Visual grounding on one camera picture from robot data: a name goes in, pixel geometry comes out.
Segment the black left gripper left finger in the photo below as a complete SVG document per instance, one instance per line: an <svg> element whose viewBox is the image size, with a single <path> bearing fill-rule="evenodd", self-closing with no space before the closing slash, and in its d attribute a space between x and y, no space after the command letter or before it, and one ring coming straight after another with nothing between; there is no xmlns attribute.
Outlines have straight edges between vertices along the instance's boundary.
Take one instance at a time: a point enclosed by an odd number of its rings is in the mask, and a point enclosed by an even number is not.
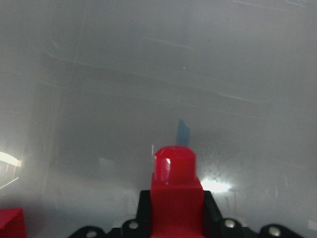
<svg viewBox="0 0 317 238"><path fill-rule="evenodd" d="M150 191L142 190L139 195L137 213L134 219L125 221L121 227L108 232L95 226L84 226L72 233L69 238L150 238L151 237Z"/></svg>

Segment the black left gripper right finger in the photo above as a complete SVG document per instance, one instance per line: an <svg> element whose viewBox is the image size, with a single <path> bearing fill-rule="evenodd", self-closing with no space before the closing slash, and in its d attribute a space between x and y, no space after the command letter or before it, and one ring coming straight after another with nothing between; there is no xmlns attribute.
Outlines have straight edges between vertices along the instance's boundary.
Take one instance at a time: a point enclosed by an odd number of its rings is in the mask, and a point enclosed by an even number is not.
<svg viewBox="0 0 317 238"><path fill-rule="evenodd" d="M205 238L301 238L293 230L279 225L263 226L258 233L238 220L224 218L210 191L204 192L203 237Z"/></svg>

